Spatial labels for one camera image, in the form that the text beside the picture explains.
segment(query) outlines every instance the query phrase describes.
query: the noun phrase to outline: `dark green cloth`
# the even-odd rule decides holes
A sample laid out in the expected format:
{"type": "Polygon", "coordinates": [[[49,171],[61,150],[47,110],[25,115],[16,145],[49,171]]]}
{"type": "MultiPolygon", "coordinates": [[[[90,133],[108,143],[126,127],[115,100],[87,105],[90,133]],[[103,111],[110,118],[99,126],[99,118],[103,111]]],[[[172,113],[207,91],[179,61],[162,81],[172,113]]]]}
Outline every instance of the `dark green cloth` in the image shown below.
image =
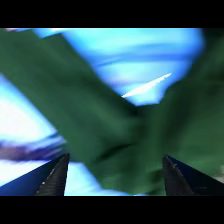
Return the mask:
{"type": "Polygon", "coordinates": [[[209,175],[224,164],[224,37],[210,38],[158,105],[135,107],[98,79],[61,35],[0,31],[0,71],[68,141],[102,186],[164,194],[169,154],[209,175]]]}

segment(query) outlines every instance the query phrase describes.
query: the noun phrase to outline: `garment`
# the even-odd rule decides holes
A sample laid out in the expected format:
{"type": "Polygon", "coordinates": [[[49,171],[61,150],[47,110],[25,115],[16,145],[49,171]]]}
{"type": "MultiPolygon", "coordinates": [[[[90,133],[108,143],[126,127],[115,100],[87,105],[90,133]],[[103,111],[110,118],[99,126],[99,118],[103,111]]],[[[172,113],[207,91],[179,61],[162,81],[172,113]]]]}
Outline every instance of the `garment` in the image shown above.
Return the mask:
{"type": "Polygon", "coordinates": [[[61,35],[0,31],[0,70],[68,141],[105,189],[163,195],[169,154],[209,175],[224,163],[224,38],[209,39],[158,105],[136,107],[101,82],[61,35]]]}

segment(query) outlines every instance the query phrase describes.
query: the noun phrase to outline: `green fabric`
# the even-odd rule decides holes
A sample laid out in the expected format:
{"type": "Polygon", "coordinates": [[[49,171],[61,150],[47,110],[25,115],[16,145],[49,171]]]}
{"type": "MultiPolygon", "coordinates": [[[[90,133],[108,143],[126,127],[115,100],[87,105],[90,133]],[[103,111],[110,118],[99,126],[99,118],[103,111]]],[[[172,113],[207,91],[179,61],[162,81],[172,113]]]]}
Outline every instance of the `green fabric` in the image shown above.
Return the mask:
{"type": "Polygon", "coordinates": [[[224,37],[159,105],[135,107],[104,85],[61,35],[0,31],[0,70],[68,141],[104,188],[163,195],[164,154],[215,175],[224,164],[224,37]]]}

